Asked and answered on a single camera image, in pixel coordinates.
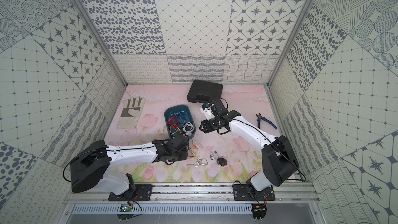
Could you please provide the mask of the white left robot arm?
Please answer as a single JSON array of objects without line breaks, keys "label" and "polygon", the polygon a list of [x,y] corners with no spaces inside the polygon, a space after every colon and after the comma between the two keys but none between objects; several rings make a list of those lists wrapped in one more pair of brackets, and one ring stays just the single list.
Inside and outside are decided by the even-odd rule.
[{"label": "white left robot arm", "polygon": [[98,189],[115,196],[132,194],[135,191],[132,175],[121,175],[114,169],[134,163],[164,162],[171,165],[187,160],[188,150],[189,138],[185,134],[135,146],[112,146],[96,141],[67,164],[72,192]]}]

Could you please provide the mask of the beige watch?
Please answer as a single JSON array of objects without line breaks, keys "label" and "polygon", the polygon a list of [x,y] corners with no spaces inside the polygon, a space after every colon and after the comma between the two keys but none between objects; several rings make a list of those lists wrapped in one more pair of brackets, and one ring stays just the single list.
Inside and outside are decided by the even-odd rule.
[{"label": "beige watch", "polygon": [[196,154],[194,151],[189,150],[188,151],[188,157],[196,157]]}]

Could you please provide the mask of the red watch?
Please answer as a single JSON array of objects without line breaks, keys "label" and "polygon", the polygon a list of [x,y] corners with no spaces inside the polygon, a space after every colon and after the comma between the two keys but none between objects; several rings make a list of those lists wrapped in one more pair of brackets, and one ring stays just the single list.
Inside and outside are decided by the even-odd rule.
[{"label": "red watch", "polygon": [[171,117],[168,120],[168,125],[172,128],[176,128],[179,126],[179,120],[176,117]]}]

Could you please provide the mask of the silver white watch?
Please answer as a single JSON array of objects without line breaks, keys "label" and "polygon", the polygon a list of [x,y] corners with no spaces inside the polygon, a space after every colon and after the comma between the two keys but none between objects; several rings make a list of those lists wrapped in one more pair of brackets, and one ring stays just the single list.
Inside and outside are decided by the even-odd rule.
[{"label": "silver white watch", "polygon": [[191,133],[193,133],[195,131],[195,127],[191,122],[188,122],[182,127],[182,131],[186,135],[190,135]]}]

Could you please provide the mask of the blue watch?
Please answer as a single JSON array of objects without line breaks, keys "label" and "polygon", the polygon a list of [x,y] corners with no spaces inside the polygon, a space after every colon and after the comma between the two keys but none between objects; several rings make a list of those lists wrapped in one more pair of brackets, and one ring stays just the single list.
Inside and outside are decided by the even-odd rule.
[{"label": "blue watch", "polygon": [[178,113],[175,113],[174,117],[176,117],[179,120],[179,122],[189,122],[189,117],[185,111],[180,111]]}]

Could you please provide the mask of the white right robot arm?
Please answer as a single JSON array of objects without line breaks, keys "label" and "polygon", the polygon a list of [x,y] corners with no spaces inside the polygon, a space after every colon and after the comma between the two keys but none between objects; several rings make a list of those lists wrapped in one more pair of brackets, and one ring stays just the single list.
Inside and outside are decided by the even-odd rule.
[{"label": "white right robot arm", "polygon": [[295,172],[300,172],[298,160],[287,137],[276,137],[253,126],[241,113],[229,111],[221,99],[204,103],[201,112],[206,117],[200,125],[202,132],[218,132],[225,128],[226,133],[239,135],[261,152],[262,171],[247,180],[250,190],[260,192],[271,186],[280,186]]}]

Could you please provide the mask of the silver rhinestone watch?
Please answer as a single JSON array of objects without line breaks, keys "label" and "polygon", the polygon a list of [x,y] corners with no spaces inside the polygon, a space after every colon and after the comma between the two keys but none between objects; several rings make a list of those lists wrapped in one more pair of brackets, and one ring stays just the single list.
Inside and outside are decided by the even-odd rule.
[{"label": "silver rhinestone watch", "polygon": [[200,167],[200,166],[207,166],[207,165],[208,165],[207,159],[206,158],[201,158],[201,159],[198,159],[194,163],[187,164],[186,166],[187,167],[195,167],[195,168],[197,168],[197,167]]}]

